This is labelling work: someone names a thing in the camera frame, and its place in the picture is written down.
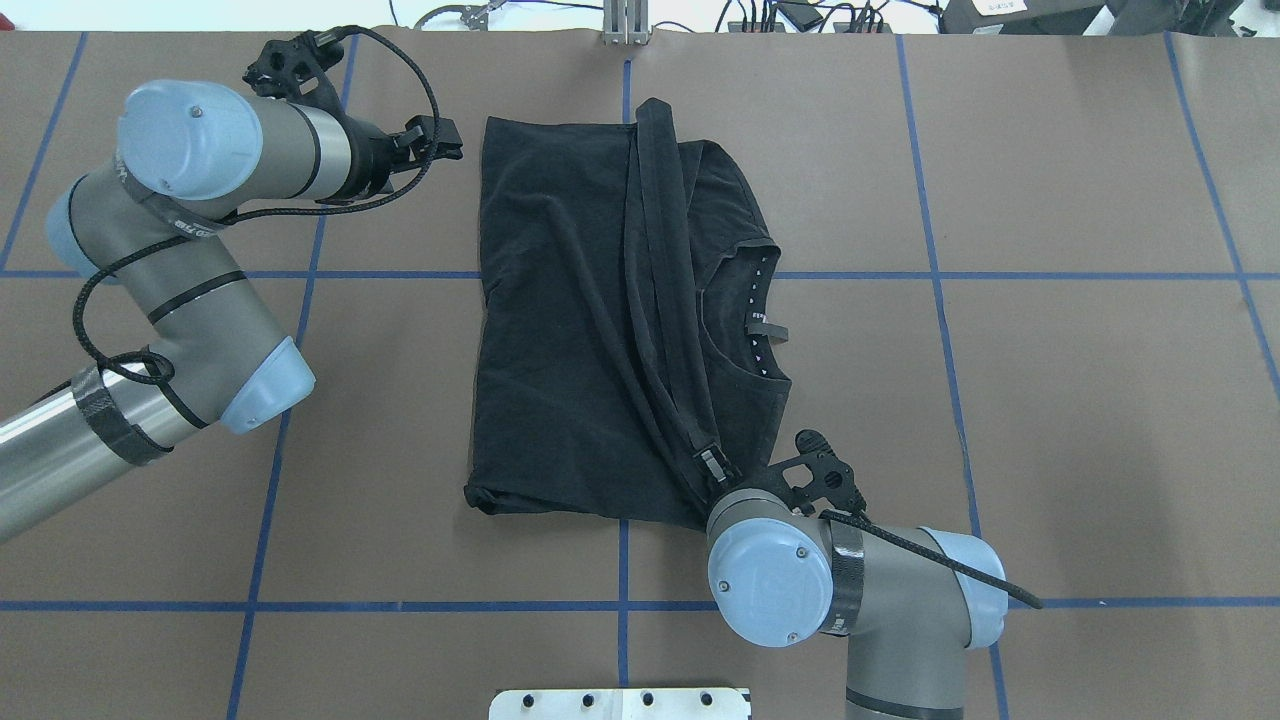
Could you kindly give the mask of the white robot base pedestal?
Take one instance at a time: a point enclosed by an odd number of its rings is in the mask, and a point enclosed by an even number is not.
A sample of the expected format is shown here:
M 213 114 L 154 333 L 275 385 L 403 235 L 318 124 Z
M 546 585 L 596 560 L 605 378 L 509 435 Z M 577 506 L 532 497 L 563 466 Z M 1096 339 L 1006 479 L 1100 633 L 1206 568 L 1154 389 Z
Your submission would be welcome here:
M 489 719 L 751 719 L 748 689 L 732 687 L 502 691 Z

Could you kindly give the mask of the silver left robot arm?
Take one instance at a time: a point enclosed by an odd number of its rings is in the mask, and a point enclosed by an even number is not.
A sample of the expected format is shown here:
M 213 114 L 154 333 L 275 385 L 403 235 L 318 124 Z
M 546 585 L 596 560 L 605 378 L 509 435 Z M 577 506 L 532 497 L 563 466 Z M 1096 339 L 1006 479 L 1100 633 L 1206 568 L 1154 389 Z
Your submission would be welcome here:
M 3 538 L 221 424 L 250 432 L 306 398 L 315 375 L 221 232 L 246 202 L 282 215 L 371 210 L 390 178 L 458 160 L 454 123 L 433 111 L 385 132 L 346 113 L 332 82 L 255 72 L 246 96 L 155 79 L 125 100 L 110 161 L 50 209 L 54 252 L 86 279 L 73 331 L 91 364 L 3 424 Z

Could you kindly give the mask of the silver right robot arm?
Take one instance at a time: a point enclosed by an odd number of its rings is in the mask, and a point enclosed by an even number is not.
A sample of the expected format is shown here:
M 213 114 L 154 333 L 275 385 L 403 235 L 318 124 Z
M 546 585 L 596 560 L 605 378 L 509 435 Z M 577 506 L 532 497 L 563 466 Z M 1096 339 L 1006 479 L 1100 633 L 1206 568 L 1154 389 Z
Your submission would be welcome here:
M 1010 603 L 1039 607 L 982 538 L 873 523 L 852 469 L 815 432 L 750 477 L 708 450 L 719 498 L 707 579 L 742 639 L 769 648 L 847 641 L 849 719 L 960 719 L 965 656 L 1004 633 Z

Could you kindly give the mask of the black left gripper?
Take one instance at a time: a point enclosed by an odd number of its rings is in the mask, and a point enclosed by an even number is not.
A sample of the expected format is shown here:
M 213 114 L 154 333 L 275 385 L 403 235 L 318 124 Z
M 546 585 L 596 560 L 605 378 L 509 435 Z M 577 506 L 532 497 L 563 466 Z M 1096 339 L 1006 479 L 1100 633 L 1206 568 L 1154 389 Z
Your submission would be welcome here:
M 421 173 L 399 190 L 392 186 L 393 174 L 465 156 L 460 132 L 448 118 L 412 117 L 398 133 L 387 133 L 370 120 L 346 120 L 346 136 L 351 150 L 346 201 L 378 195 L 398 199 L 421 181 Z

